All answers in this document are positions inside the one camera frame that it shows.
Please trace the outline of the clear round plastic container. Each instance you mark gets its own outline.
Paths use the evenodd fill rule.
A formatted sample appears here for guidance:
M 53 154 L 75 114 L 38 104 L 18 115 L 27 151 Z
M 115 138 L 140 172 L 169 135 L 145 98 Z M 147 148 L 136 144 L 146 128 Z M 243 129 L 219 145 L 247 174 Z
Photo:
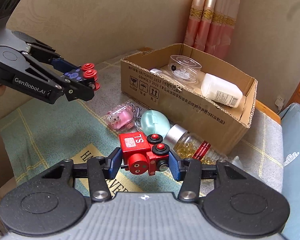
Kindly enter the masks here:
M 183 55 L 171 55 L 167 67 L 168 73 L 178 81 L 195 83 L 202 65 Z

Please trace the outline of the pink gold-trimmed curtain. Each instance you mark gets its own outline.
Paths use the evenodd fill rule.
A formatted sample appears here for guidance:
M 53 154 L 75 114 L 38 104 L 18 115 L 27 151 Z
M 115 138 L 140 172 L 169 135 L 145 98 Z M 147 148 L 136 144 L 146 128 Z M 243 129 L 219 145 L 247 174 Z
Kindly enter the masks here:
M 237 22 L 240 0 L 193 0 L 184 44 L 224 59 Z

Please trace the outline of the blue bed sheet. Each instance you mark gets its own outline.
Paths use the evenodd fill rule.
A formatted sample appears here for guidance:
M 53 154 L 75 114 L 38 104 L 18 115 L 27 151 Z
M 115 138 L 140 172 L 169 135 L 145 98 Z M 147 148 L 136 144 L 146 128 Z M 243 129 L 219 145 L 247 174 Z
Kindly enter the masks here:
M 287 239 L 300 239 L 300 104 L 290 104 L 280 117 L 284 148 L 282 194 L 290 204 L 283 235 Z

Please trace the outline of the white plastic bottle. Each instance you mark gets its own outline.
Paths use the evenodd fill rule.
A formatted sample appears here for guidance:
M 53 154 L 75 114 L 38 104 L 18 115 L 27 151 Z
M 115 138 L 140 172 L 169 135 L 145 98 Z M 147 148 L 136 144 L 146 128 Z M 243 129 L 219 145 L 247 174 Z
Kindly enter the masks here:
M 237 108 L 243 98 L 237 85 L 208 73 L 203 78 L 201 92 L 205 98 L 232 108 Z

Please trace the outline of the capsule bottle silver cap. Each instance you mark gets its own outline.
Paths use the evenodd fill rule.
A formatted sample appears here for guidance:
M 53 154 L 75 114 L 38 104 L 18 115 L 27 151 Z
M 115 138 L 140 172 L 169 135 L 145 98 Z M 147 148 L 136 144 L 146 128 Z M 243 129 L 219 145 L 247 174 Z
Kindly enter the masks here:
M 228 158 L 219 154 L 210 143 L 195 133 L 189 133 L 179 125 L 174 125 L 164 137 L 163 142 L 181 158 L 193 158 L 203 164 L 214 165 L 217 160 Z

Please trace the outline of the white wall charger plug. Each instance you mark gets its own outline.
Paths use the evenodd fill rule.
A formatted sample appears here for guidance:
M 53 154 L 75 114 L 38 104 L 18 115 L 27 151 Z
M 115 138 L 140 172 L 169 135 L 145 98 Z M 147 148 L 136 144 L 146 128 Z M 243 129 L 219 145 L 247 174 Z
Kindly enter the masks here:
M 284 102 L 285 102 L 285 98 L 283 96 L 281 96 L 281 95 L 277 96 L 275 105 L 277 106 L 279 112 L 283 109 Z

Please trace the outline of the mint green oval case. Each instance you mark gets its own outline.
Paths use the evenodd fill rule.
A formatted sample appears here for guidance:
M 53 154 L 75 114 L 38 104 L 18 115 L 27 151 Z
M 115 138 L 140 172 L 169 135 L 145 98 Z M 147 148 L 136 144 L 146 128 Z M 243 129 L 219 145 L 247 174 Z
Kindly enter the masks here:
M 148 110 L 141 116 L 141 129 L 146 136 L 158 134 L 164 138 L 170 130 L 170 123 L 161 112 Z

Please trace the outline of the brown cardboard box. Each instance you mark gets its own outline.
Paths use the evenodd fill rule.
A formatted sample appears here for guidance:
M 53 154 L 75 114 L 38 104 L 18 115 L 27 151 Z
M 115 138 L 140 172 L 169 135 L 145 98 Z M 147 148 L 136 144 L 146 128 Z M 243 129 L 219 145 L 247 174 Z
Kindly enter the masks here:
M 153 74 L 166 68 L 171 55 L 187 56 L 202 65 L 206 73 L 238 86 L 243 99 L 238 108 L 217 104 L 203 97 L 199 88 L 189 89 Z M 139 52 L 121 59 L 121 90 L 170 121 L 209 142 L 227 155 L 249 130 L 255 110 L 258 81 L 235 66 L 182 43 Z

